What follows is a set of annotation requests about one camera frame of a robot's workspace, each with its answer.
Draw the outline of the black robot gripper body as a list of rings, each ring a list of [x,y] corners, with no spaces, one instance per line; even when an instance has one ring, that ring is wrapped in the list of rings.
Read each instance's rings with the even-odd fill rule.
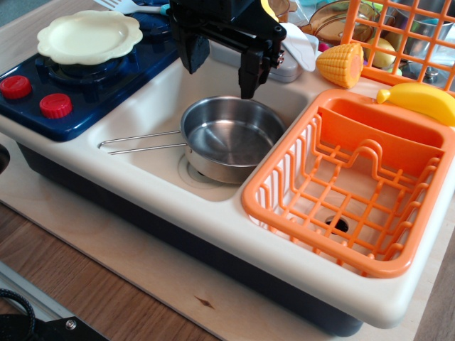
[[[261,1],[170,1],[167,11],[178,54],[190,33],[203,36],[239,53],[259,50],[278,67],[286,30]]]

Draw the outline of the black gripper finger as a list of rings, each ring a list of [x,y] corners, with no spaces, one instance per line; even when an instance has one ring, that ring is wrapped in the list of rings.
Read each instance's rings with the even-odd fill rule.
[[[267,81],[269,71],[269,58],[262,51],[249,50],[243,53],[238,70],[241,98],[252,99],[257,88]]]
[[[183,37],[179,48],[180,59],[190,74],[195,73],[210,54],[209,40],[192,33]]]

